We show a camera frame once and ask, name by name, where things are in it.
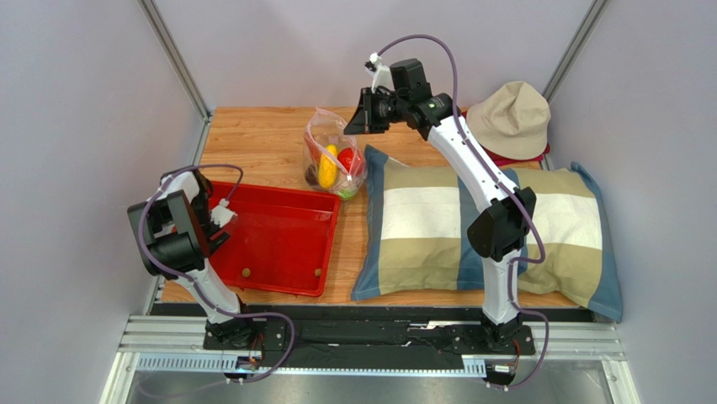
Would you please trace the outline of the dark purple mangosteen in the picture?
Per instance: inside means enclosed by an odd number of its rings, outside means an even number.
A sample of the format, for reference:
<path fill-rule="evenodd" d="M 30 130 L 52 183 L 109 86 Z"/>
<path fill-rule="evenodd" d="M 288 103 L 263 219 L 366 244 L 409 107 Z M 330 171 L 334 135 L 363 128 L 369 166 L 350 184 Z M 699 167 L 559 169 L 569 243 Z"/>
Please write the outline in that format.
<path fill-rule="evenodd" d="M 308 167 L 305 170 L 304 176 L 305 176 L 306 182 L 311 187 L 317 187 L 319 185 L 316 168 L 314 166 Z"/>

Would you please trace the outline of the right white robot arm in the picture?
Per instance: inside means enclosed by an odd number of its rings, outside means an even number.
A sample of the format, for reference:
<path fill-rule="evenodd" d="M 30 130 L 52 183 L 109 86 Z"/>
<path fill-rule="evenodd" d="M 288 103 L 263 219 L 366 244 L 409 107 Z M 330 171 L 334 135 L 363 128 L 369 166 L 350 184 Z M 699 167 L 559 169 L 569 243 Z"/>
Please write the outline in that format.
<path fill-rule="evenodd" d="M 453 99 L 433 93 L 418 59 L 387 66 L 373 54 L 364 66 L 372 83 L 362 88 L 345 134 L 382 134 L 395 123 L 405 123 L 449 162 L 479 213 L 467 228 L 467 239 L 482 262 L 482 341 L 494 351 L 512 347 L 523 325 L 514 300 L 514 265 L 532 223 L 534 191 L 520 189 L 490 160 Z"/>

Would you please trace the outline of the yellow mango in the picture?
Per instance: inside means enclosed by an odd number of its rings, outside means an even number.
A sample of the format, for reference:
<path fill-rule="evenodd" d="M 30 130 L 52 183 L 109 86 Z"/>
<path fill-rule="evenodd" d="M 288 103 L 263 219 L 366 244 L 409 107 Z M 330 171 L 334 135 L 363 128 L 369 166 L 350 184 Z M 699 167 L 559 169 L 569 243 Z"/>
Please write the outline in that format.
<path fill-rule="evenodd" d="M 338 149 L 334 144 L 326 146 L 326 153 L 322 153 L 319 161 L 317 177 L 319 186 L 323 189 L 330 189 L 337 181 L 338 168 L 332 157 L 337 157 Z"/>

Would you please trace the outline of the white green cauliflower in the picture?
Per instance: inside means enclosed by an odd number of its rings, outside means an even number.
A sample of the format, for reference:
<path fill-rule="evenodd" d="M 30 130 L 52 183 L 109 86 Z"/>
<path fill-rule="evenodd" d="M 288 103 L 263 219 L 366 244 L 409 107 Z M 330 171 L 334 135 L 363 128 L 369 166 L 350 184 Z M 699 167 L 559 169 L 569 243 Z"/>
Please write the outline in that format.
<path fill-rule="evenodd" d="M 335 195 L 337 195 L 341 200 L 350 200 L 353 197 L 355 197 L 359 193 L 360 187 L 347 187 L 342 189 L 337 189 L 335 192 Z"/>

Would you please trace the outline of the orange carrot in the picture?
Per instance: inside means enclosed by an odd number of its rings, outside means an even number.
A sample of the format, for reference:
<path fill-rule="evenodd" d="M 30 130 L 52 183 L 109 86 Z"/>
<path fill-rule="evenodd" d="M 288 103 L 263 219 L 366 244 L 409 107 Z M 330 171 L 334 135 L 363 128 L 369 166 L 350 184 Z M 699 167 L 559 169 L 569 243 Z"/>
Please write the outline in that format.
<path fill-rule="evenodd" d="M 306 146 L 306 151 L 313 164 L 317 164 L 322 156 L 322 146 L 316 139 L 306 132 L 303 136 Z"/>

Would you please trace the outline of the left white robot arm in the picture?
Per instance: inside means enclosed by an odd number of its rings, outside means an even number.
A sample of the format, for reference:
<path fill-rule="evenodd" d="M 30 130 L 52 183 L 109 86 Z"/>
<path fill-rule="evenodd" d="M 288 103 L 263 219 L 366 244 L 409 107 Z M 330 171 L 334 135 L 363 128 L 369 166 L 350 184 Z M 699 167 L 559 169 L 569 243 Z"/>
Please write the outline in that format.
<path fill-rule="evenodd" d="M 195 167 L 163 174 L 157 192 L 127 210 L 147 272 L 175 281 L 195 298 L 217 343 L 249 348 L 258 338 L 255 324 L 210 265 L 211 255 L 230 238 L 225 227 L 235 213 L 210 205 L 213 186 Z"/>

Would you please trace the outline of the clear zip top bag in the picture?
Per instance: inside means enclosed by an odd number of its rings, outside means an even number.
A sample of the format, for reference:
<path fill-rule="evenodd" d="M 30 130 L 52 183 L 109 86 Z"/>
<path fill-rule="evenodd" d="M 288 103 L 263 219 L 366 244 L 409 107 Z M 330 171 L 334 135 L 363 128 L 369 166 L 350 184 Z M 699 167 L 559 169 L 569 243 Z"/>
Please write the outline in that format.
<path fill-rule="evenodd" d="M 353 136 L 344 134 L 347 122 L 325 109 L 316 109 L 303 134 L 305 182 L 315 190 L 352 199 L 368 175 L 363 152 Z"/>

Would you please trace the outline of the red yellow apple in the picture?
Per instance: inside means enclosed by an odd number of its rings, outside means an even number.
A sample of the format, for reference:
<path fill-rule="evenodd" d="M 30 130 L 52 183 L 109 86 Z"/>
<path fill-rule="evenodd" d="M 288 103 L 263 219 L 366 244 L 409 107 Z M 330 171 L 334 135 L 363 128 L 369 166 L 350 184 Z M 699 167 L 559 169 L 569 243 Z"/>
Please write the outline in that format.
<path fill-rule="evenodd" d="M 358 176 L 365 169 L 364 157 L 359 150 L 350 147 L 344 148 L 338 153 L 337 159 L 346 169 L 348 175 Z"/>

